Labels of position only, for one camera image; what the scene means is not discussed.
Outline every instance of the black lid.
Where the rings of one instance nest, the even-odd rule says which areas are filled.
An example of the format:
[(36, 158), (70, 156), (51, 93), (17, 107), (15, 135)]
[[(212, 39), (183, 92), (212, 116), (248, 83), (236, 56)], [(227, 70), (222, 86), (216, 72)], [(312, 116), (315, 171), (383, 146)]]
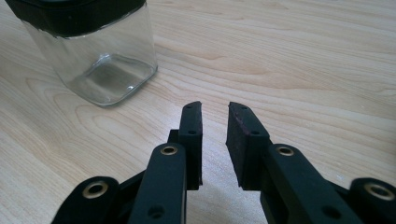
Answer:
[(6, 0), (15, 15), (57, 36), (85, 35), (141, 8), (146, 0)]

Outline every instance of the transparent container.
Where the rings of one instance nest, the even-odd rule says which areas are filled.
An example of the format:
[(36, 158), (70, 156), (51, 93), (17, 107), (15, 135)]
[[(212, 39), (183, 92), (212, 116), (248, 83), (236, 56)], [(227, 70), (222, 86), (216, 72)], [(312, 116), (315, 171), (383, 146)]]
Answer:
[[(73, 4), (76, 1), (79, 4), (84, 2), (64, 1)], [(131, 2), (96, 2), (99, 1), (109, 4)], [(81, 9), (81, 15), (79, 12), (76, 15), (66, 13), (63, 21), (54, 18), (53, 24), (58, 25), (57, 29), (43, 29), (34, 24), (34, 21), (24, 20), (25, 18), (21, 20), (67, 88), (96, 105), (114, 105), (138, 90), (157, 70), (147, 4), (145, 1), (135, 2), (126, 12), (123, 8), (120, 13), (109, 13), (116, 16), (107, 15), (110, 19), (95, 21), (93, 26), (90, 20), (95, 20), (96, 17), (102, 19), (106, 10), (93, 12), (93, 15), (87, 12), (87, 8)], [(93, 5), (92, 8), (96, 10), (98, 6)], [(70, 14), (74, 16), (72, 19), (77, 18), (69, 23), (67, 16)], [(81, 20), (85, 24), (70, 25)]]

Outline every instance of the light wood tabletop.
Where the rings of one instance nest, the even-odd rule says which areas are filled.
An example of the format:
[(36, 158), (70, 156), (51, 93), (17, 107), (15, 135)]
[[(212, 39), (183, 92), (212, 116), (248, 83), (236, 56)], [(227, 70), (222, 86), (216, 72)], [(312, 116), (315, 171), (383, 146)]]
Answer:
[(326, 179), (396, 186), (395, 1), (148, 0), (148, 10), (159, 70), (101, 108), (63, 85), (0, 1), (0, 223), (50, 223), (83, 180), (145, 170), (194, 101), (204, 184), (188, 192), (187, 223), (266, 223), (225, 146), (230, 102)]

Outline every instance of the wooden surface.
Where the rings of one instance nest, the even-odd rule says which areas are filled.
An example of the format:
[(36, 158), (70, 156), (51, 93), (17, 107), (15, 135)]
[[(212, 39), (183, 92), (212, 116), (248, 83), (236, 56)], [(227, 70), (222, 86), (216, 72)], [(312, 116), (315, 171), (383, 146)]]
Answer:
[(266, 222), (224, 144), (230, 101), (332, 182), (396, 185), (395, 1), (148, 0), (148, 9), (159, 71), (103, 109), (61, 83), (0, 1), (0, 223), (50, 223), (81, 181), (136, 175), (197, 100), (204, 185), (189, 192), (188, 223)]

